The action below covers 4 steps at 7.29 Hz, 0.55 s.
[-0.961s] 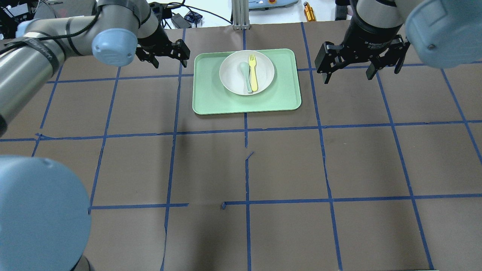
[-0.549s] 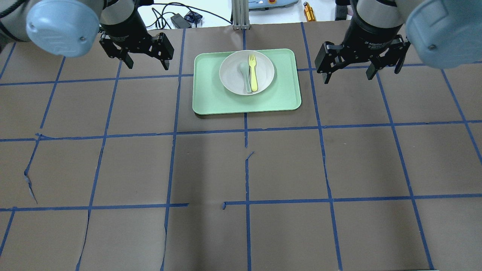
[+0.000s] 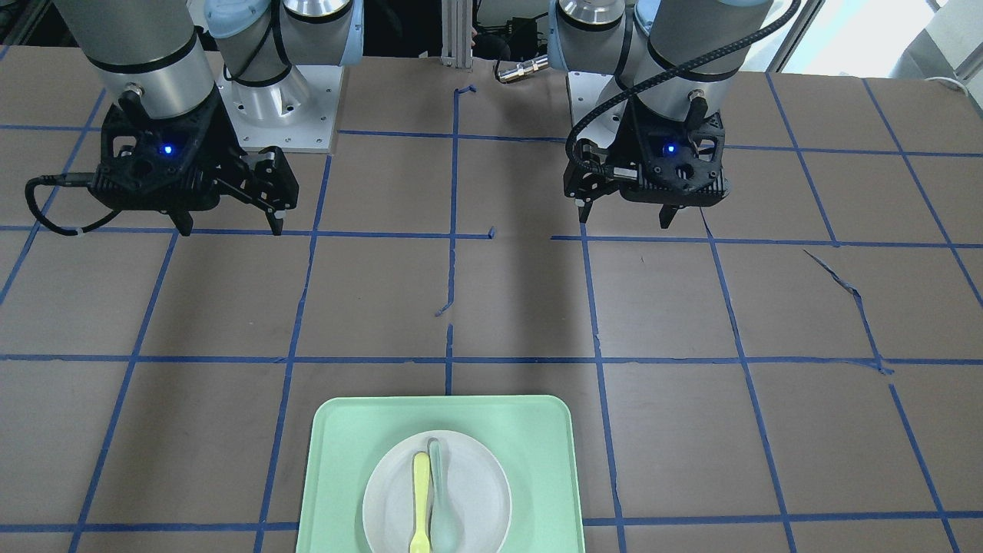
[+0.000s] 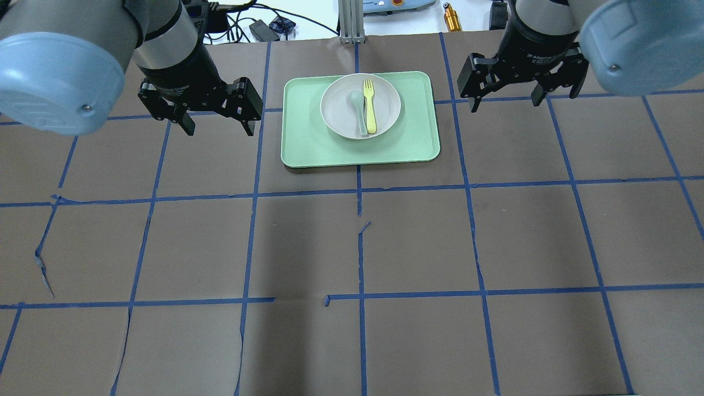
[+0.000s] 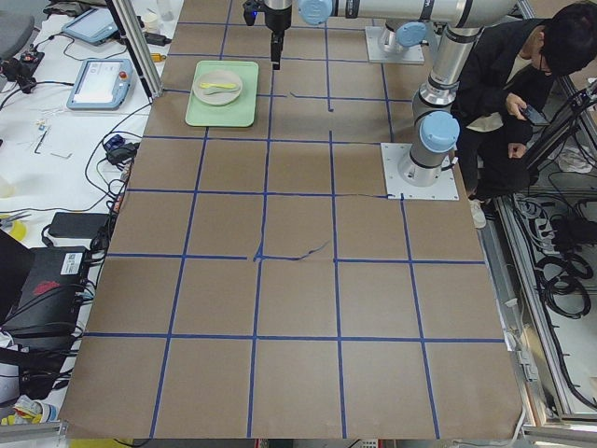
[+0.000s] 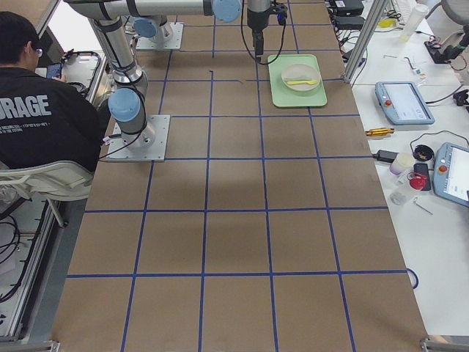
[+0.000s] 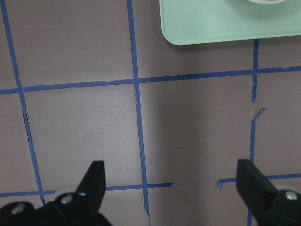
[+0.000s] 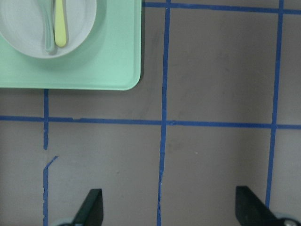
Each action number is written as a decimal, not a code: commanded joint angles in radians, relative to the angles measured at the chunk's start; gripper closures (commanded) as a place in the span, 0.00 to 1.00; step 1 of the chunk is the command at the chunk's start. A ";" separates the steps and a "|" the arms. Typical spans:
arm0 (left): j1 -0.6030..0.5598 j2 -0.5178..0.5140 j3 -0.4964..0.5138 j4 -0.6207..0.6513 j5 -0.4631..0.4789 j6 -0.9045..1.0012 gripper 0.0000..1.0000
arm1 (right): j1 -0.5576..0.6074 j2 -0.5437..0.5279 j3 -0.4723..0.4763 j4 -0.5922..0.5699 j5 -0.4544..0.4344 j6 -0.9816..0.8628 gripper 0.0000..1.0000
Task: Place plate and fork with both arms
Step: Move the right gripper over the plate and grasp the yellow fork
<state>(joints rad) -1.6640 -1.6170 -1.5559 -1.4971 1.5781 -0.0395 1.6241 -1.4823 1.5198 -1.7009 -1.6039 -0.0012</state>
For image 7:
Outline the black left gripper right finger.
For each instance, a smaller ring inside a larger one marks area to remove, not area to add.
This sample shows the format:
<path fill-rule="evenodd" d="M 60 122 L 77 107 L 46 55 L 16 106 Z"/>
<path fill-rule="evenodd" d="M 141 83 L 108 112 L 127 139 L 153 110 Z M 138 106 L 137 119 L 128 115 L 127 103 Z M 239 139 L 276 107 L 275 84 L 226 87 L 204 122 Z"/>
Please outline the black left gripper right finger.
<path fill-rule="evenodd" d="M 277 195 L 275 186 L 248 159 L 239 159 L 236 189 L 255 219 L 263 219 Z"/>

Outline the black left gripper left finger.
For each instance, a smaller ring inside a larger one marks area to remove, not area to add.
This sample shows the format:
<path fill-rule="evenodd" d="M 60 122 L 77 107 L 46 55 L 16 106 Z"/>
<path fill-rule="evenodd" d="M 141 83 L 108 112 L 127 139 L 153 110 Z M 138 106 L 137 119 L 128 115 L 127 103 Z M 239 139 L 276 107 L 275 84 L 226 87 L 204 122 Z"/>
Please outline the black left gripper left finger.
<path fill-rule="evenodd" d="M 104 161 L 93 161 L 75 193 L 87 197 L 88 206 L 98 212 L 106 191 Z"/>

